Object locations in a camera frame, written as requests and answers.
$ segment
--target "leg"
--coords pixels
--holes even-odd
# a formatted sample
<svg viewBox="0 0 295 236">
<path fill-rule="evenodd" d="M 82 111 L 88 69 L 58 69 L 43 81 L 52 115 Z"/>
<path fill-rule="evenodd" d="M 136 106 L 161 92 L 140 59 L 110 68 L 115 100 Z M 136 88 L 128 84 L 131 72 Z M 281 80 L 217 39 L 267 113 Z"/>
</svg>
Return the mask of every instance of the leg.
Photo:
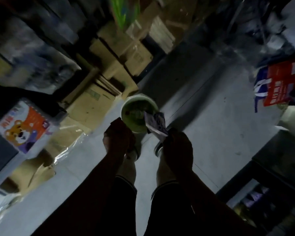
<svg viewBox="0 0 295 236">
<path fill-rule="evenodd" d="M 160 158 L 157 188 L 152 194 L 151 214 L 144 235 L 193 235 L 196 216 L 189 199 L 166 164 L 162 148 L 155 153 Z"/>
<path fill-rule="evenodd" d="M 136 235 L 136 197 L 134 187 L 137 154 L 125 156 L 112 187 L 99 224 L 98 235 Z"/>
</svg>

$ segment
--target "floor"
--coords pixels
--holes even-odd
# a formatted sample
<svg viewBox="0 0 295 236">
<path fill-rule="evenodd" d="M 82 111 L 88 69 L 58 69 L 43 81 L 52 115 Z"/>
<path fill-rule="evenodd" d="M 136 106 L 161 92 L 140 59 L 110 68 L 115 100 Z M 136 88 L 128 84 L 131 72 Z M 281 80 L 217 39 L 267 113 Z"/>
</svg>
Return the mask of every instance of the floor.
<svg viewBox="0 0 295 236">
<path fill-rule="evenodd" d="M 261 106 L 254 113 L 249 74 L 240 59 L 225 61 L 185 42 L 139 83 L 141 92 L 164 112 L 167 125 L 187 134 L 193 144 L 193 170 L 215 193 L 277 132 L 274 125 L 281 112 L 276 106 Z M 121 106 L 118 103 L 102 125 L 59 162 L 54 178 L 11 208 L 0 224 L 0 236 L 31 235 L 79 186 L 104 157 L 102 134 L 119 116 Z M 140 236 L 149 218 L 159 159 L 153 155 L 157 138 L 148 134 L 137 137 L 142 144 L 135 182 Z"/>
</svg>

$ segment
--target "bear face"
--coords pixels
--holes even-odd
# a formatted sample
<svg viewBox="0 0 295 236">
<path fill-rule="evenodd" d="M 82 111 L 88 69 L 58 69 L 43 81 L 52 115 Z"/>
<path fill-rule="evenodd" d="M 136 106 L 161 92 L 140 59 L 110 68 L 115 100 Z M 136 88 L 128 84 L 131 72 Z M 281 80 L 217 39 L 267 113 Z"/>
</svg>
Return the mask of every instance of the bear face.
<svg viewBox="0 0 295 236">
<path fill-rule="evenodd" d="M 11 129 L 4 132 L 4 135 L 15 146 L 20 146 L 29 139 L 31 133 L 32 128 L 30 126 L 23 124 L 21 120 L 16 120 Z"/>
</svg>

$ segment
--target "green label on box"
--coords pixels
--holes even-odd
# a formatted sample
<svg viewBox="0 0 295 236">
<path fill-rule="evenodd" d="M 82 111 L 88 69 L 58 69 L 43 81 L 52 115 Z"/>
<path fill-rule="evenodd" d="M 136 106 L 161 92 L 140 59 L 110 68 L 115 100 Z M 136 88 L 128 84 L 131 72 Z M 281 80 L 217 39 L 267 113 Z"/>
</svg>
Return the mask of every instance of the green label on box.
<svg viewBox="0 0 295 236">
<path fill-rule="evenodd" d="M 99 100 L 100 94 L 96 93 L 94 90 L 88 89 L 86 91 L 88 94 L 90 94 L 94 99 Z"/>
</svg>

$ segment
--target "shorts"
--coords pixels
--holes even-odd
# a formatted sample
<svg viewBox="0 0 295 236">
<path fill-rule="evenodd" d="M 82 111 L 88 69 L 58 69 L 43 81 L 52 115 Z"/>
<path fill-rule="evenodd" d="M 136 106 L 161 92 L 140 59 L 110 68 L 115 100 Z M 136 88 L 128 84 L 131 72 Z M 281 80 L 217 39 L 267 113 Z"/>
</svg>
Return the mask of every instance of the shorts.
<svg viewBox="0 0 295 236">
<path fill-rule="evenodd" d="M 98 235 L 136 235 L 136 197 L 136 188 L 117 176 L 96 230 Z M 177 181 L 170 181 L 158 186 L 152 194 L 151 213 L 144 235 L 195 235 L 196 222 L 181 186 Z"/>
</svg>

